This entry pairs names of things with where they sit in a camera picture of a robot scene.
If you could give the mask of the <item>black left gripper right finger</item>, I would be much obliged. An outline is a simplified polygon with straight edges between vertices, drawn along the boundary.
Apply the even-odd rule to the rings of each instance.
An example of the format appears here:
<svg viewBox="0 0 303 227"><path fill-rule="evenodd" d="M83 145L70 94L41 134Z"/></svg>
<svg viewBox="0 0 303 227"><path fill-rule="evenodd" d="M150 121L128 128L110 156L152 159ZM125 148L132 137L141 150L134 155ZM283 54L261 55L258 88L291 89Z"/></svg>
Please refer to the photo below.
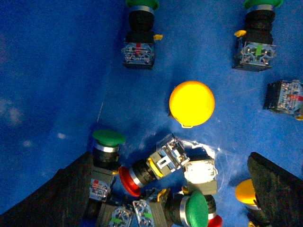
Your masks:
<svg viewBox="0 0 303 227"><path fill-rule="evenodd" d="M257 206L273 227L303 225L303 181L257 152L248 158Z"/></svg>

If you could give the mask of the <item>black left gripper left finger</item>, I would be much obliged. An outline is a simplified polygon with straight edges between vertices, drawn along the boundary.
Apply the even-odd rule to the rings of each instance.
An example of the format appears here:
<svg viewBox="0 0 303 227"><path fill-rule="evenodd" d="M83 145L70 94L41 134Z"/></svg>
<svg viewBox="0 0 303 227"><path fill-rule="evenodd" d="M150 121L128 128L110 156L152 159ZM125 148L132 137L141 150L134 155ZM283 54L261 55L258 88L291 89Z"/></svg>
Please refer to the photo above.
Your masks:
<svg viewBox="0 0 303 227"><path fill-rule="evenodd" d="M94 165L86 152L27 198L1 214L2 227L78 227L98 217L111 192L113 170Z"/></svg>

